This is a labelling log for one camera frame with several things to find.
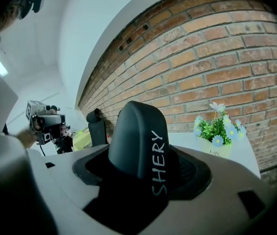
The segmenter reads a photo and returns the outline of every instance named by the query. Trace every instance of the potted plant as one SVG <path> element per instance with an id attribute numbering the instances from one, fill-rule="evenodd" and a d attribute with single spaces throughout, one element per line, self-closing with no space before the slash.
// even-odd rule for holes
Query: potted plant
<path id="1" fill-rule="evenodd" d="M 201 116 L 197 116 L 194 124 L 194 134 L 203 152 L 228 158 L 234 145 L 246 137 L 246 129 L 239 120 L 232 123 L 225 111 L 224 104 L 210 104 L 215 110 L 214 120 L 209 123 Z"/>

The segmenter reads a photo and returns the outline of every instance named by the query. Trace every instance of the blue flower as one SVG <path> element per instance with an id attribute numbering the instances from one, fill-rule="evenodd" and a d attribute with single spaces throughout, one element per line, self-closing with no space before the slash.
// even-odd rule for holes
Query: blue flower
<path id="1" fill-rule="evenodd" d="M 201 120 L 203 120 L 203 117 L 202 116 L 197 116 L 194 123 L 199 124 Z"/>
<path id="2" fill-rule="evenodd" d="M 222 146 L 223 145 L 223 138 L 222 138 L 222 136 L 217 135 L 217 136 L 213 137 L 212 144 L 214 146 L 216 146 L 216 147 Z"/>
<path id="3" fill-rule="evenodd" d="M 238 132 L 238 139 L 243 140 L 245 136 L 246 136 L 246 129 L 244 126 L 241 126 Z"/>
<path id="4" fill-rule="evenodd" d="M 202 130 L 199 126 L 196 126 L 194 129 L 195 135 L 199 136 L 202 133 Z"/>
<path id="5" fill-rule="evenodd" d="M 228 115 L 223 116 L 223 125 L 224 125 L 225 129 L 231 125 L 231 120 Z"/>
<path id="6" fill-rule="evenodd" d="M 235 123 L 236 123 L 236 126 L 237 126 L 238 128 L 240 128 L 240 126 L 241 126 L 241 121 L 237 119 L 237 120 L 235 121 Z"/>
<path id="7" fill-rule="evenodd" d="M 226 129 L 227 132 L 227 137 L 231 140 L 234 140 L 237 138 L 237 130 L 233 124 L 229 125 L 228 128 Z"/>

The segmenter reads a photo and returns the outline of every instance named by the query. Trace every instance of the white desk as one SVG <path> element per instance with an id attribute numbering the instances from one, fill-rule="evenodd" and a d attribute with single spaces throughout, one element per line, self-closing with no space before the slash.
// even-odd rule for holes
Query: white desk
<path id="1" fill-rule="evenodd" d="M 177 145 L 201 151 L 201 148 L 198 146 L 198 143 L 195 140 L 196 137 L 193 132 L 169 132 L 168 136 L 169 143 L 171 145 Z M 238 145 L 232 149 L 229 159 L 245 166 L 248 170 L 260 178 L 257 160 L 252 146 L 247 138 L 244 142 L 242 142 L 241 145 Z"/>

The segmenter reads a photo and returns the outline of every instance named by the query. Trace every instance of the white ceiling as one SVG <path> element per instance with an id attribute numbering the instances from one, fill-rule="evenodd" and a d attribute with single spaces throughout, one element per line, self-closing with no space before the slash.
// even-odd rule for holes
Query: white ceiling
<path id="1" fill-rule="evenodd" d="M 13 88 L 32 75 L 57 66 L 59 29 L 68 0 L 45 0 L 41 11 L 30 11 L 1 36 L 0 60 L 8 70 L 4 77 Z"/>

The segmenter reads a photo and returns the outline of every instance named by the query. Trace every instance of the green leaves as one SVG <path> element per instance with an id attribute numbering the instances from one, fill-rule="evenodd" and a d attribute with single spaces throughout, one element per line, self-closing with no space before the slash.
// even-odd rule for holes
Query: green leaves
<path id="1" fill-rule="evenodd" d="M 202 133 L 200 134 L 199 137 L 206 139 L 208 141 L 212 141 L 213 137 L 220 135 L 222 136 L 224 142 L 223 144 L 231 144 L 232 141 L 228 139 L 226 130 L 223 124 L 223 119 L 222 117 L 226 114 L 225 111 L 221 112 L 221 115 L 219 118 L 216 118 L 215 120 L 212 121 L 212 124 L 209 124 L 208 121 L 202 119 L 198 126 L 201 128 Z"/>

